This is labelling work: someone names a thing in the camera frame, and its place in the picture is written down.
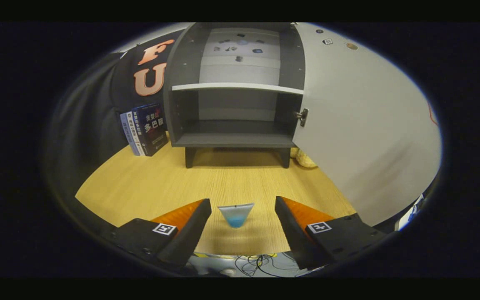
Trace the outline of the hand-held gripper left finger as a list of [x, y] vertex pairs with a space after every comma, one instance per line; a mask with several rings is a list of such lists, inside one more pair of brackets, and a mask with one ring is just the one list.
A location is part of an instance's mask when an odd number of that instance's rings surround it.
[[201, 199], [152, 220], [135, 218], [103, 230], [101, 237], [146, 263], [182, 268], [194, 253], [211, 212], [210, 199]]

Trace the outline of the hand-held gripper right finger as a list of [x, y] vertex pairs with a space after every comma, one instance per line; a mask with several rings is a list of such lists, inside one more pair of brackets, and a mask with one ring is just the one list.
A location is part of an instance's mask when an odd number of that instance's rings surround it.
[[275, 213], [299, 268], [347, 263], [387, 237], [357, 213], [333, 217], [284, 196], [276, 196]]

